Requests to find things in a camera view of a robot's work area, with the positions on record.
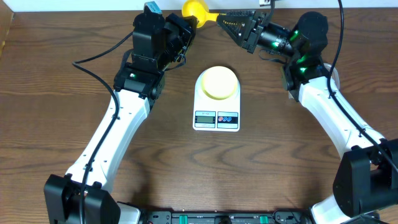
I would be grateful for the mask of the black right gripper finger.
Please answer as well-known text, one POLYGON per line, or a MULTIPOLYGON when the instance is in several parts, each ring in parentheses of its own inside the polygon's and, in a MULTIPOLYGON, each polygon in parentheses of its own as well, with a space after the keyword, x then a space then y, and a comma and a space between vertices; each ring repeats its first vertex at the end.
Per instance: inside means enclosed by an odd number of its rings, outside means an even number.
POLYGON ((250 16, 219 15, 216 22, 238 46, 243 46, 250 33, 252 23, 250 16))
POLYGON ((232 11, 221 11, 220 18, 248 18, 255 14, 255 10, 232 10, 232 11))

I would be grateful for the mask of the yellow plastic measuring scoop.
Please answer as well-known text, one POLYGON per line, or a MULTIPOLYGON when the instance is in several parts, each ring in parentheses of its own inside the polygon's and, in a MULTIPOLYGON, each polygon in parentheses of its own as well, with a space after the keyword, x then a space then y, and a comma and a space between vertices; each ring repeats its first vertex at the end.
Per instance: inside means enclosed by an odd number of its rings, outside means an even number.
POLYGON ((187 0, 182 6, 182 16, 194 16, 198 20, 197 28, 201 28, 207 21, 216 22, 219 15, 224 13, 212 13, 204 0, 187 0))

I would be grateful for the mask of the white digital kitchen scale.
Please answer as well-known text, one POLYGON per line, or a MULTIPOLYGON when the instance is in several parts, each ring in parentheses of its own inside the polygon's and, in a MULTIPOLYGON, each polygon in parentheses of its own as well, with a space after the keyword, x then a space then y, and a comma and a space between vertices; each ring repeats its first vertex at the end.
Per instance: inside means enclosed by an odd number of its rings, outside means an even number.
POLYGON ((193 124, 196 131, 237 132, 241 122, 241 88, 238 80, 236 93, 226 100, 213 100, 201 89, 201 77, 195 83, 193 124))

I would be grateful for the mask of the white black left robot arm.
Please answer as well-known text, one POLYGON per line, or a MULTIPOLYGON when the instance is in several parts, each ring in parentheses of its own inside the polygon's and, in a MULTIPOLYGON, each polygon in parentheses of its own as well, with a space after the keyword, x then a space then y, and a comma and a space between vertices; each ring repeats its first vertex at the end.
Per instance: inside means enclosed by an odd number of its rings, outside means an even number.
POLYGON ((133 47, 108 86, 111 101, 97 130, 65 175, 50 175, 44 185, 50 223, 144 220, 140 209, 112 198, 114 180, 135 132, 164 88, 166 71, 185 64, 198 19, 163 16, 146 7, 133 25, 128 35, 133 47))

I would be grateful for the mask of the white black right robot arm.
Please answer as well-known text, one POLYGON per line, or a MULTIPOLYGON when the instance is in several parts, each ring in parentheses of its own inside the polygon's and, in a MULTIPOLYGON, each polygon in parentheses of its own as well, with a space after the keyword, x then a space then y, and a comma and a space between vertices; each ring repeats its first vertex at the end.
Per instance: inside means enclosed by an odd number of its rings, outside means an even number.
POLYGON ((326 68, 328 21, 306 12, 293 29, 271 22, 271 13, 230 11, 216 18, 235 43, 282 56, 282 84, 317 119, 341 162, 333 193, 315 204, 314 223, 369 223, 371 212, 397 203, 397 141, 371 128, 340 93, 326 68))

